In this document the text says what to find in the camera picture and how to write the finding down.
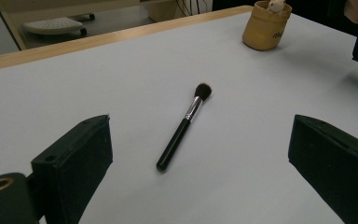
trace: white table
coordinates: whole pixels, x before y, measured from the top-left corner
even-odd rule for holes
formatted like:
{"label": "white table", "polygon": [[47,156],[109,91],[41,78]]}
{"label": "white table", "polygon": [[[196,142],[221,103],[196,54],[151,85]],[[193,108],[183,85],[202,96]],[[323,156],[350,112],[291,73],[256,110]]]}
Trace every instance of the white table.
{"label": "white table", "polygon": [[[342,223],[287,150],[295,114],[358,137],[355,38],[292,15],[277,49],[255,51],[249,16],[0,69],[0,174],[30,174],[79,121],[110,114],[114,162],[81,223]],[[161,175],[201,82],[212,96]]]}

